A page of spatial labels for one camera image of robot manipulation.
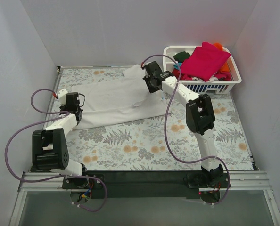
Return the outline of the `white t shirt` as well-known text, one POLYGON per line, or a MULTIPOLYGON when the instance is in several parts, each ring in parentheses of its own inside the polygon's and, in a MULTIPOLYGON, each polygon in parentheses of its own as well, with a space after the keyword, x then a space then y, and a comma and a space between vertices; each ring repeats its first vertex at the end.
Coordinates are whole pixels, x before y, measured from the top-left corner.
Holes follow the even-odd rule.
POLYGON ((144 70, 134 65, 123 77, 87 85, 76 85, 72 92, 85 95, 82 120, 77 129, 115 125, 164 115, 167 103, 162 91, 150 93, 144 70))

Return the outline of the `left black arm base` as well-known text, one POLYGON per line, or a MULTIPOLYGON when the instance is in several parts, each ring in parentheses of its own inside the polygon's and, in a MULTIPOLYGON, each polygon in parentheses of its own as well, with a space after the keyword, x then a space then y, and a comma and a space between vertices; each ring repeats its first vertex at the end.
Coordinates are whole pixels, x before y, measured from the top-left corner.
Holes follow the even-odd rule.
POLYGON ((84 176, 86 177, 94 177, 95 179, 90 178, 79 178, 79 177, 67 177, 63 179, 63 183, 61 188, 62 189, 102 189, 103 185, 98 180, 101 181, 105 180, 105 173, 98 172, 98 173, 86 173, 84 176))

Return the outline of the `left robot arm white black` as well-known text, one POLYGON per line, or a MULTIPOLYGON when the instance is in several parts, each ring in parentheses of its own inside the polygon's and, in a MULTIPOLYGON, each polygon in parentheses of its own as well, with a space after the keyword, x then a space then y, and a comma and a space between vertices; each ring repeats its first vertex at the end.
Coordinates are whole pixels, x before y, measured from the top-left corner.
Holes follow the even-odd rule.
POLYGON ((89 184, 89 176, 82 172, 83 165, 69 158, 66 136, 82 120, 79 93, 69 93, 65 89, 56 96, 61 103, 61 119, 54 121, 43 130, 32 135, 32 164, 36 170, 72 175, 78 188, 89 184))

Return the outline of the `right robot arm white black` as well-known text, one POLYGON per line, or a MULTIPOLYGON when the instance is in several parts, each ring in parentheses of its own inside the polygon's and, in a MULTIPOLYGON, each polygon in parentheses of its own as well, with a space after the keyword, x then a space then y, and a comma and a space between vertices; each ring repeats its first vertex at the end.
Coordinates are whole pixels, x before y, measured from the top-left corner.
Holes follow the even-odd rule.
POLYGON ((223 166, 216 158, 213 138, 215 115, 210 96, 200 95, 180 84, 171 72, 163 72, 156 61, 141 64, 140 67, 145 70, 143 80, 150 93, 163 91, 171 95, 171 99, 182 104, 186 110, 186 125, 194 133, 201 155, 201 170, 187 176, 189 187, 213 187, 219 184, 223 166))

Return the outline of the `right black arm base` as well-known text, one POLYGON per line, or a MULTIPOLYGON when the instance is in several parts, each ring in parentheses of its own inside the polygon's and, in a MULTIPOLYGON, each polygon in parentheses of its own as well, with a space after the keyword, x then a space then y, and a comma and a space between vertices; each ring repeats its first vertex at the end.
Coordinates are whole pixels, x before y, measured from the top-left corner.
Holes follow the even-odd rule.
POLYGON ((192 171, 183 178, 183 182, 187 188, 198 195, 198 199, 200 199, 203 204, 209 205, 218 203, 223 198, 221 189, 225 189, 225 194, 227 189, 230 189, 231 186, 228 182, 227 173, 211 178, 201 171, 192 171))

